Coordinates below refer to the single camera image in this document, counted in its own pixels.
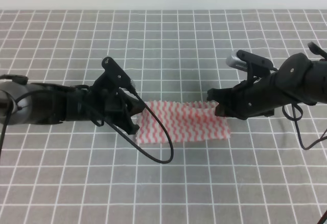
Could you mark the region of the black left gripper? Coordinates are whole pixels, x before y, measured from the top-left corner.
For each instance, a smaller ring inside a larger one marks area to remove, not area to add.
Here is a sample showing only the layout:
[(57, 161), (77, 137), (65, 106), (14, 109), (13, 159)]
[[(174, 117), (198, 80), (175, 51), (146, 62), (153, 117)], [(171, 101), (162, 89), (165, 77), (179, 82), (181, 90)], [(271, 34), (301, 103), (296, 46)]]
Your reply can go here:
[(66, 121), (92, 121), (104, 125), (104, 118), (120, 127), (128, 135), (135, 135), (139, 126), (130, 116), (140, 114), (144, 104), (121, 89), (94, 91), (87, 85), (72, 86), (71, 97), (66, 99)]

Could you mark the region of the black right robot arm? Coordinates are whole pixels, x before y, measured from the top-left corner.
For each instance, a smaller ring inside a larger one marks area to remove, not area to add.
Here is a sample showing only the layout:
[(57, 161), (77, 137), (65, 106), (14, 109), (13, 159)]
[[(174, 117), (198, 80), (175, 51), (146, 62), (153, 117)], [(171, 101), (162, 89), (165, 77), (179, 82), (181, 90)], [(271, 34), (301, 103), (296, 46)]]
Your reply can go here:
[(297, 53), (279, 69), (271, 60), (243, 50), (227, 58), (227, 65), (246, 72), (247, 79), (232, 88), (208, 90), (207, 100), (218, 103), (215, 115), (246, 120), (270, 117), (276, 108), (289, 104), (326, 103), (326, 52), (313, 42), (308, 47), (322, 58), (312, 61)]

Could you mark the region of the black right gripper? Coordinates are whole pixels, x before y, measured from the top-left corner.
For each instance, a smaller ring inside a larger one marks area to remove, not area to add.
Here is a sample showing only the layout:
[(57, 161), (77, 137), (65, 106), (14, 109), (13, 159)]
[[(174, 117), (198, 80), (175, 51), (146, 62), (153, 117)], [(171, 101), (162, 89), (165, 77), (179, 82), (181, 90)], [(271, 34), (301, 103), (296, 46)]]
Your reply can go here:
[(218, 104), (217, 117), (236, 117), (242, 120), (262, 116), (284, 104), (284, 94), (276, 87), (274, 77), (265, 77), (253, 85), (241, 82), (234, 88), (211, 88), (207, 91), (207, 101), (231, 101), (231, 108)]

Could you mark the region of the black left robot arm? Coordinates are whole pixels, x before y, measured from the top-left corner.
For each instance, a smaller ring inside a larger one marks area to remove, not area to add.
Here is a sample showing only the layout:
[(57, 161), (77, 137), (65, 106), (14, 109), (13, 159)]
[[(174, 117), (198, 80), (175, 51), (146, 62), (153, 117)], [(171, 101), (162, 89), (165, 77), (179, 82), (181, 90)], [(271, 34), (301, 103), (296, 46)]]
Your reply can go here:
[(129, 135), (139, 126), (132, 116), (145, 106), (121, 88), (104, 82), (94, 85), (64, 86), (54, 83), (29, 83), (22, 75), (1, 75), (1, 123), (12, 107), (9, 125), (57, 125), (64, 121), (91, 121), (97, 127), (108, 120)]

